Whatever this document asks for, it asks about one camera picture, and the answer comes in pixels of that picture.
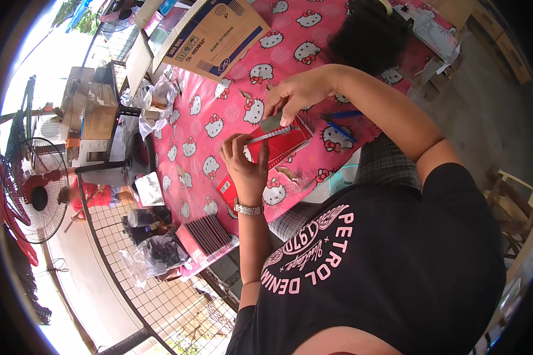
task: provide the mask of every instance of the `air conditioner unit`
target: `air conditioner unit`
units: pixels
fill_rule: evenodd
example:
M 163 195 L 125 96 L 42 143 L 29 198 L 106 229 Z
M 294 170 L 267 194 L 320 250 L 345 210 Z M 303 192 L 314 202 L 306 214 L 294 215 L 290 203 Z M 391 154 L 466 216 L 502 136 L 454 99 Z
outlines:
M 58 120 L 58 117 L 38 119 L 34 135 L 45 138 L 53 144 L 65 143 L 64 140 L 60 139 L 59 128 L 61 123 Z

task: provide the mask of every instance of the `electric fan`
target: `electric fan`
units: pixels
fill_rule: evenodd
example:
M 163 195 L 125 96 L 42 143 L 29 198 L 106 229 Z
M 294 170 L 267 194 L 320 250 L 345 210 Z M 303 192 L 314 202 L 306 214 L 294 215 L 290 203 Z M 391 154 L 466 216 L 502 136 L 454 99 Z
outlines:
M 57 202 L 69 183 L 63 155 L 49 140 L 34 137 L 22 141 L 0 162 L 4 201 L 12 211 L 8 224 L 17 225 L 20 237 L 29 243 L 47 241 L 67 210 L 66 204 Z

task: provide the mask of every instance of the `silver watch band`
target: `silver watch band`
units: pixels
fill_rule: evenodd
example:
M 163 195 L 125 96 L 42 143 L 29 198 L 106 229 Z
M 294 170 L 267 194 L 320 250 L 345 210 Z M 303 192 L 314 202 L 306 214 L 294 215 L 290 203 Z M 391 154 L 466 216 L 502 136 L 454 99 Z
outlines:
M 243 206 L 242 204 L 239 204 L 239 198 L 235 197 L 235 211 L 240 212 L 244 215 L 254 216 L 254 215 L 260 215 L 264 212 L 264 206 L 261 205 L 259 207 L 247 207 Z

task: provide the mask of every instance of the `person in red shirt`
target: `person in red shirt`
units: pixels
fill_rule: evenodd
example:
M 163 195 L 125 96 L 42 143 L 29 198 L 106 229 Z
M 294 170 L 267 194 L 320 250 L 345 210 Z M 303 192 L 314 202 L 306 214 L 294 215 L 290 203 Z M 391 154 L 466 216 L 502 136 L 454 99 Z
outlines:
M 128 186 L 112 187 L 108 185 L 95 185 L 93 183 L 83 183 L 83 192 L 85 199 L 87 199 L 87 207 L 92 206 L 106 206 L 114 207 L 120 204 L 134 204 L 134 198 L 130 193 Z M 83 204 L 81 202 L 81 191 L 77 183 L 77 179 L 65 187 L 63 187 L 57 198 L 57 203 L 66 203 L 70 205 L 76 214 L 71 217 L 72 221 L 85 221 L 85 214 Z

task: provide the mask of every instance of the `wooden chair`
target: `wooden chair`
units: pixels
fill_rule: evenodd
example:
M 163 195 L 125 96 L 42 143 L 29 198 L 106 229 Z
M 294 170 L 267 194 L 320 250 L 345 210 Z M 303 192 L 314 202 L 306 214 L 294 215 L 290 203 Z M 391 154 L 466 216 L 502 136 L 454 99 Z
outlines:
M 502 235 L 509 242 L 504 257 L 515 259 L 533 228 L 533 187 L 502 170 L 499 170 L 497 175 L 487 171 L 486 177 L 493 183 L 492 189 L 484 193 L 486 201 L 492 210 L 495 210 L 497 205 L 495 216 Z M 513 188 L 514 183 L 531 189 L 529 200 Z

